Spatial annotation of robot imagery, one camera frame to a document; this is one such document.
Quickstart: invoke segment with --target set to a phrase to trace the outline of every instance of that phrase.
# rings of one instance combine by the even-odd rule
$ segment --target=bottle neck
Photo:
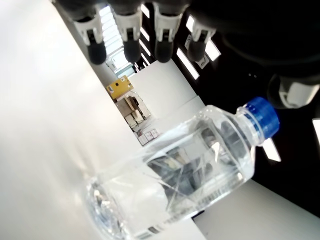
[[[252,113],[245,107],[239,107],[236,111],[235,118],[249,143],[252,146],[261,146],[265,141],[265,136],[259,122]]]

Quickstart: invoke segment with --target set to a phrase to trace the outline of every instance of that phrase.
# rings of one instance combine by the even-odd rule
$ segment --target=black robot finger tip
[[[88,56],[94,65],[103,64],[107,59],[105,43],[92,43],[87,46]]]
[[[198,62],[204,57],[205,51],[206,44],[204,42],[191,40],[187,54],[190,60]]]
[[[160,63],[170,61],[174,51],[174,43],[168,41],[156,41],[154,55]]]
[[[123,42],[124,56],[130,63],[135,63],[141,58],[139,40],[128,40]]]

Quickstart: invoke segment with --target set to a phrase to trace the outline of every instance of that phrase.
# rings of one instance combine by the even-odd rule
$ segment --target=ceiling light
[[[184,53],[181,51],[180,48],[178,48],[178,50],[176,51],[176,54],[179,57],[179,59],[182,61],[186,69],[188,69],[192,77],[194,79],[197,79],[199,77],[199,73],[197,73],[194,66],[192,66],[191,62],[187,59],[186,55],[184,55]]]
[[[149,56],[151,56],[150,51],[148,50],[148,48],[146,47],[146,45],[144,45],[144,43],[141,41],[141,39],[139,39],[139,43],[140,43],[140,45],[142,46],[142,48],[145,50],[145,52],[146,52]]]
[[[149,12],[149,9],[144,4],[141,4],[141,10],[147,16],[147,18],[149,19],[150,18],[150,12]]]
[[[320,144],[320,118],[312,119],[312,123],[313,123],[314,130],[315,130],[316,136],[317,136],[319,144]]]
[[[189,15],[189,18],[186,22],[186,27],[189,29],[189,31],[192,33],[193,31],[193,25],[194,25],[195,20],[191,15]],[[208,54],[209,58],[214,61],[217,57],[221,55],[220,51],[214,44],[214,42],[210,39],[206,46],[205,46],[205,52]]]
[[[281,162],[281,159],[276,149],[276,146],[274,144],[274,141],[272,141],[271,138],[268,138],[267,140],[265,140],[262,143],[262,147],[268,159]]]
[[[145,39],[149,42],[150,41],[150,37],[149,37],[148,33],[146,32],[146,30],[143,29],[143,27],[140,27],[140,32],[145,37]]]
[[[150,62],[147,60],[147,58],[145,57],[145,55],[143,53],[141,53],[141,56],[143,58],[143,60],[146,62],[146,64],[148,64],[148,66],[150,65]]]
[[[220,51],[216,47],[216,45],[212,42],[210,39],[206,46],[205,46],[205,52],[208,54],[209,58],[214,61],[217,57],[221,55]]]
[[[100,14],[101,17],[104,16],[104,15],[107,15],[107,14],[109,14],[109,13],[111,13],[110,6],[106,6],[106,7],[102,8],[102,9],[99,11],[99,14]]]
[[[189,15],[188,20],[186,21],[186,27],[189,29],[189,31],[192,33],[193,27],[194,27],[195,20],[191,15]]]

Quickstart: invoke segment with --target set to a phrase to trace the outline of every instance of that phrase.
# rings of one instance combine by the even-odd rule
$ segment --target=blue bottle cap
[[[275,109],[262,97],[255,97],[244,107],[254,116],[263,131],[264,139],[271,138],[279,130],[279,119]]]

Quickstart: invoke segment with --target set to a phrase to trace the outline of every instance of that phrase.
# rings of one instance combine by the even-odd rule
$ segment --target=white wall
[[[155,61],[130,81],[151,113],[144,132],[157,129],[164,133],[205,106],[172,60]]]
[[[201,109],[205,107],[199,96],[186,102],[184,105],[171,112],[164,118],[155,119],[151,124],[146,127],[143,131],[146,133],[152,129],[157,129],[159,133],[164,133],[175,126],[191,119],[195,114],[197,114]]]
[[[176,64],[155,61],[130,78],[151,114],[165,118],[197,95]]]
[[[320,239],[319,218],[252,180],[206,209],[195,223],[208,240]]]
[[[0,20],[0,239],[106,239],[84,180],[141,145],[49,1],[0,1]],[[167,234],[202,238],[185,224]]]

